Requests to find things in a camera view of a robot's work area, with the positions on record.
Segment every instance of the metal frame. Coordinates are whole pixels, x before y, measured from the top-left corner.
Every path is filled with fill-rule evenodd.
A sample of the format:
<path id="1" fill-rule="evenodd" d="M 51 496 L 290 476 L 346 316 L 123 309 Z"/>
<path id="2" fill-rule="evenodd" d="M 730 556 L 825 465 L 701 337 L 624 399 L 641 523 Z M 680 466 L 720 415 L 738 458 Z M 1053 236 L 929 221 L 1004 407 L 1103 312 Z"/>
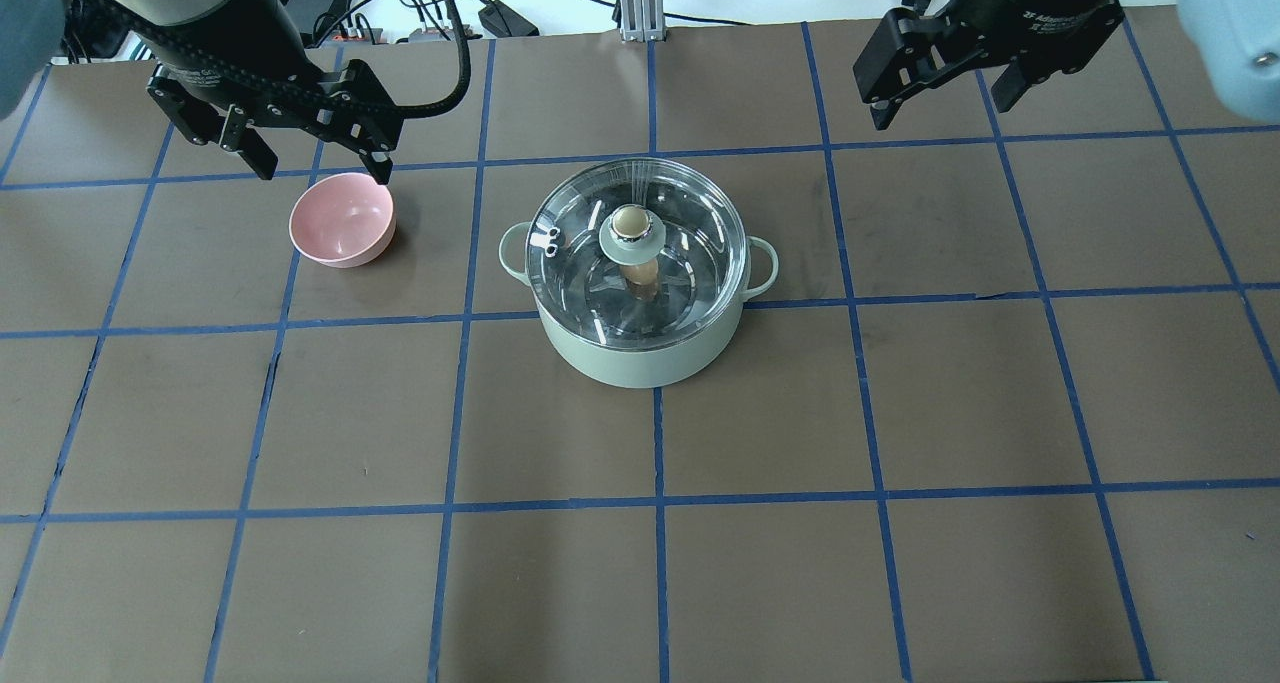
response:
<path id="1" fill-rule="evenodd" d="M 618 28 L 623 41 L 667 40 L 662 0 L 618 0 Z"/>

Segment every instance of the glass lid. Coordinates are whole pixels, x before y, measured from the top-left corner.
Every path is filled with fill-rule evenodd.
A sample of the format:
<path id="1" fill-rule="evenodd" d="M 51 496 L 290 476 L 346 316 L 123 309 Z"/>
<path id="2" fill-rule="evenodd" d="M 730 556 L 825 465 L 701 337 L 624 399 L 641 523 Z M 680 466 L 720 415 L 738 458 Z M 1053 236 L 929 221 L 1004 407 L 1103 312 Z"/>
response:
<path id="1" fill-rule="evenodd" d="M 662 349 L 699 333 L 733 303 L 745 263 L 728 196 L 663 159 L 612 160 L 561 183 L 526 244 L 544 311 L 617 350 Z"/>

